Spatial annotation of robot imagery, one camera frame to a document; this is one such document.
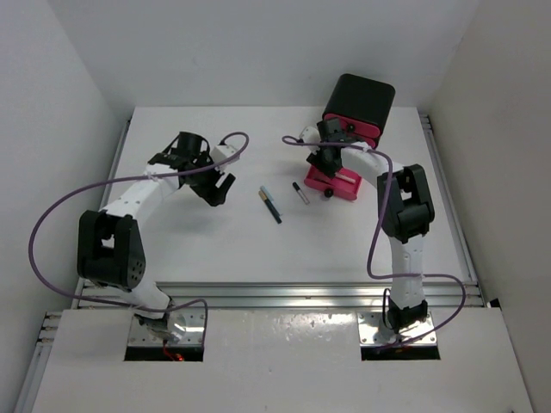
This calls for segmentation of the black mascara tube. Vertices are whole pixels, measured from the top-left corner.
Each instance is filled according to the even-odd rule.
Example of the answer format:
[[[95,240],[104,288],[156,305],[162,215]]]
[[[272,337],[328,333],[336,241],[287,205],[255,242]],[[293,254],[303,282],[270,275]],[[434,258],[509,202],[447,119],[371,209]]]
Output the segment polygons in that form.
[[[295,192],[300,196],[300,198],[304,202],[304,204],[309,205],[310,200],[307,198],[306,194],[304,193],[304,191],[302,190],[300,185],[297,182],[293,182],[292,186],[293,186]]]

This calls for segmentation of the brown gold makeup pencil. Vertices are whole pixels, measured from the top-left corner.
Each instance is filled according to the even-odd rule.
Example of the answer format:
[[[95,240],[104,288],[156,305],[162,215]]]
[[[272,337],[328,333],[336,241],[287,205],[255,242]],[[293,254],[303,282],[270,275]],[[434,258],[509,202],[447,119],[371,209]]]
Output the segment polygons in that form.
[[[259,190],[258,191],[258,194],[260,196],[260,198],[262,199],[262,201],[267,205],[267,206],[273,206],[271,201],[268,199],[267,195],[262,191],[262,190]]]

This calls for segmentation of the light blue black pen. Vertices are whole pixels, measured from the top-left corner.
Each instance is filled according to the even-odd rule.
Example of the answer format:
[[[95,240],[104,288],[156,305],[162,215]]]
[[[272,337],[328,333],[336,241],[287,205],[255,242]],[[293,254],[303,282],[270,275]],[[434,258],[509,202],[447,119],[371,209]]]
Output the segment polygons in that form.
[[[282,223],[282,218],[281,218],[281,214],[278,212],[277,208],[275,207],[272,199],[270,198],[270,195],[269,195],[269,192],[267,191],[267,189],[264,187],[264,186],[261,186],[260,187],[260,190],[262,190],[268,197],[268,199],[271,201],[272,205],[273,206],[267,206],[265,203],[264,205],[268,208],[270,214],[272,215],[272,217],[275,219],[276,223],[279,225]]]

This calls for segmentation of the black drawer cabinet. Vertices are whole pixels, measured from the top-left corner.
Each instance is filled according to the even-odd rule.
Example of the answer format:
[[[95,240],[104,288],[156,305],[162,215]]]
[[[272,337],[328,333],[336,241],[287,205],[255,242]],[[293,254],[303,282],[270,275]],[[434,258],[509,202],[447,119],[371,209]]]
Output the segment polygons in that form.
[[[375,124],[383,134],[395,93],[391,84],[345,73],[338,78],[322,119],[324,114],[340,114]]]

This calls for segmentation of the peach concealer stick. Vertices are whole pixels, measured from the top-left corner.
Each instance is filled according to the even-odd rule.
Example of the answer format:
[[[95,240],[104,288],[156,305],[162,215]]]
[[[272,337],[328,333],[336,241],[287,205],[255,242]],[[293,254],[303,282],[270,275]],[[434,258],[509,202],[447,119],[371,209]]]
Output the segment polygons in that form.
[[[352,177],[349,177],[349,176],[345,176],[345,175],[342,175],[342,174],[336,174],[336,178],[342,180],[342,181],[345,181],[345,182],[348,182],[348,183],[351,183],[351,184],[354,184],[356,182],[356,179],[355,178],[352,178]]]

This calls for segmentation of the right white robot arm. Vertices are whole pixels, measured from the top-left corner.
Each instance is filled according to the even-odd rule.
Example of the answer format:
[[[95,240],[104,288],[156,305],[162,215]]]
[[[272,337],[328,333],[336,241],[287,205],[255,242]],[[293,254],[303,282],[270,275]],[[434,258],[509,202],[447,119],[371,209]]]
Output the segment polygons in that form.
[[[300,133],[309,144],[307,161],[326,176],[351,170],[377,190],[375,233],[387,235],[392,258],[392,286],[383,324],[395,334],[427,318],[423,289],[424,237],[435,218],[424,168],[404,166],[370,144],[347,134],[337,118],[322,120]]]

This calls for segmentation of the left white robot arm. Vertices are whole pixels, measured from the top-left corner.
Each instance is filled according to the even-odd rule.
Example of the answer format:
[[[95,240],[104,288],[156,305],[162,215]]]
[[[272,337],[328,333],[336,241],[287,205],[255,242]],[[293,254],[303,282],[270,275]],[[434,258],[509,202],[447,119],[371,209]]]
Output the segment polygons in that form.
[[[176,191],[188,186],[211,207],[225,203],[235,181],[226,164],[239,150],[221,140],[210,146],[181,132],[155,154],[143,175],[102,210],[86,211],[78,223],[77,273],[99,287],[115,289],[146,323],[167,324],[172,299],[146,274],[140,227]]]

